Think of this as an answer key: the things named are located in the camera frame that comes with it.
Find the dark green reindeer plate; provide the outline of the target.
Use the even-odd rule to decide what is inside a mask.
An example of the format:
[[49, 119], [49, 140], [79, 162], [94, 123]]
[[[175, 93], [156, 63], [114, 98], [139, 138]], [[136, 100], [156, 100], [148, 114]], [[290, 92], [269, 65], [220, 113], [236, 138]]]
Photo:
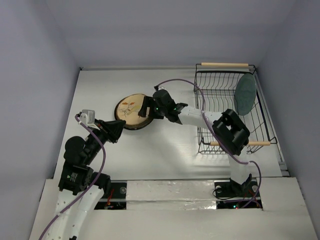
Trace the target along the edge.
[[[121, 99], [115, 109], [114, 109], [114, 119], [115, 120], [124, 120], [126, 122], [124, 129], [129, 131], [136, 131], [141, 130], [147, 127], [149, 124], [152, 123], [154, 119], [152, 118], [142, 118], [138, 116], [138, 105], [136, 106], [135, 103], [126, 102], [125, 99]], [[132, 123], [127, 118], [130, 113], [136, 113], [135, 121]]]

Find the cream plate gold rim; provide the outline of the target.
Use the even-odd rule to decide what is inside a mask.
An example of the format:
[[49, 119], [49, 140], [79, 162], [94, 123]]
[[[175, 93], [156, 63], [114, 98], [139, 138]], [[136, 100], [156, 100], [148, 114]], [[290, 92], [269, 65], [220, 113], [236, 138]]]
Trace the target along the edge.
[[116, 120], [126, 121], [125, 129], [140, 130], [153, 121], [151, 117], [139, 116], [145, 96], [142, 93], [132, 94], [120, 100], [116, 105], [114, 117]]

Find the teal green plate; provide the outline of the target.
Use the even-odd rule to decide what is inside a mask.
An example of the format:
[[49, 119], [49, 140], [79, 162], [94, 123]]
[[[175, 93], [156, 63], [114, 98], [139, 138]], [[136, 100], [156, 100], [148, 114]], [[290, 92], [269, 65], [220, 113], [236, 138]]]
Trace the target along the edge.
[[234, 92], [235, 109], [240, 116], [247, 115], [254, 106], [257, 94], [255, 78], [252, 74], [244, 74], [238, 81]]

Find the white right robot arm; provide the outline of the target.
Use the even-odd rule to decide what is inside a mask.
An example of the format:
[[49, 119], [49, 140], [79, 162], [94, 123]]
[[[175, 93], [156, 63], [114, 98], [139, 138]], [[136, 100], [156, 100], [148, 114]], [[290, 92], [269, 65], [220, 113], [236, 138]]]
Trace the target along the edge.
[[165, 89], [153, 96], [145, 96], [138, 115], [143, 118], [167, 118], [172, 123], [196, 126], [209, 130], [218, 145], [228, 154], [230, 164], [230, 190], [235, 196], [242, 196], [249, 189], [252, 174], [247, 165], [247, 145], [250, 131], [232, 109], [223, 112], [205, 111], [176, 103]]

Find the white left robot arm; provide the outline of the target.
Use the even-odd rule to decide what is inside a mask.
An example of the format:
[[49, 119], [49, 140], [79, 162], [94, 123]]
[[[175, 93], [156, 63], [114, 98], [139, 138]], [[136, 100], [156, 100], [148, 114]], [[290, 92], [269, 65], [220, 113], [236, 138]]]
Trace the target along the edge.
[[117, 143], [126, 122], [124, 120], [94, 120], [85, 125], [86, 139], [74, 136], [65, 143], [64, 164], [58, 183], [57, 220], [47, 233], [48, 240], [77, 240], [88, 216], [101, 198], [110, 194], [111, 178], [90, 164], [106, 142]]

